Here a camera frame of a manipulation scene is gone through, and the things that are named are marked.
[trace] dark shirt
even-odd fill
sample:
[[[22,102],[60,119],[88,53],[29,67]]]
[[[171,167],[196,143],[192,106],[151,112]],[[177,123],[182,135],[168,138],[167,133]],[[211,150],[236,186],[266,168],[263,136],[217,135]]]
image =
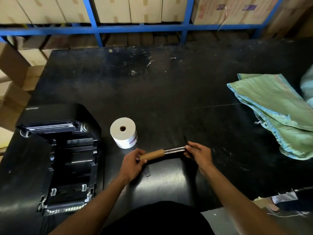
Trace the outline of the dark shirt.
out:
[[[155,232],[202,232],[214,235],[208,221],[194,208],[171,201],[158,202],[135,209],[105,227],[101,234],[140,232],[148,235]]]

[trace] storage rack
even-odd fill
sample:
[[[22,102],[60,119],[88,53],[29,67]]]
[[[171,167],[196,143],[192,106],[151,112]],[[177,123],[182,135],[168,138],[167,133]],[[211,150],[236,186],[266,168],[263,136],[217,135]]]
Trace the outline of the storage rack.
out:
[[[29,28],[0,28],[0,42],[5,42],[4,36],[23,36],[23,35],[55,35],[55,34],[94,34],[99,47],[103,47],[101,33],[129,33],[129,32],[154,32],[154,31],[181,31],[180,42],[186,42],[188,31],[192,30],[244,30],[255,29],[253,38],[258,38],[263,29],[268,25],[275,11],[283,0],[278,0],[277,4],[269,14],[263,24],[250,25],[194,25],[190,24],[191,13],[194,0],[187,1],[184,21],[180,24],[137,24],[137,25],[98,25],[96,13],[93,12],[90,1],[83,0],[91,27],[80,26],[79,23],[72,24],[72,27],[29,27]]]

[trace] table surface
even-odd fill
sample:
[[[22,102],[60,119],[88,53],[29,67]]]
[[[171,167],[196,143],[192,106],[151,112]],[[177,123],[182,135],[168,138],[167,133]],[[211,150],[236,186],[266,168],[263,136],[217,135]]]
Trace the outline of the table surface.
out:
[[[313,186],[313,160],[281,154],[271,132],[255,124],[252,110],[226,84],[236,81],[237,73],[282,73],[299,92],[312,52],[312,39],[55,51],[29,106],[80,103],[89,110],[102,128],[105,166],[98,179],[104,187],[132,150],[120,149],[109,130],[114,120],[128,117],[136,124],[136,147],[147,152],[179,147],[186,136],[211,147],[216,167],[249,199],[267,197]],[[0,164],[1,234],[47,233],[67,217],[43,221],[36,213],[48,164],[44,140],[14,134]],[[221,206],[196,164],[181,154],[149,169],[150,177],[140,174],[123,190],[108,223],[158,201],[199,211]]]

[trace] thermal label roll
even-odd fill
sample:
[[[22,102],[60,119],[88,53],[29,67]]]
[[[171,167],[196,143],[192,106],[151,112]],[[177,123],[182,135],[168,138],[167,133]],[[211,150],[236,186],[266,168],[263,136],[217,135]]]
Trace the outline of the thermal label roll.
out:
[[[115,120],[111,125],[110,133],[120,148],[131,148],[137,142],[136,125],[130,118]]]

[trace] floor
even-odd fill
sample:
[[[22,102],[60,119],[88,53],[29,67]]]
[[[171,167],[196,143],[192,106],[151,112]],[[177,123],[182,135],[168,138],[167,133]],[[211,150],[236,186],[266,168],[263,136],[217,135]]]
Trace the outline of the floor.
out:
[[[210,223],[215,235],[239,235],[234,227],[230,217],[224,208],[214,209],[202,212],[203,216]],[[279,216],[290,216],[296,213],[280,212]],[[275,221],[281,225],[289,234],[309,235],[313,231],[313,214],[307,217],[277,217],[272,216]]]

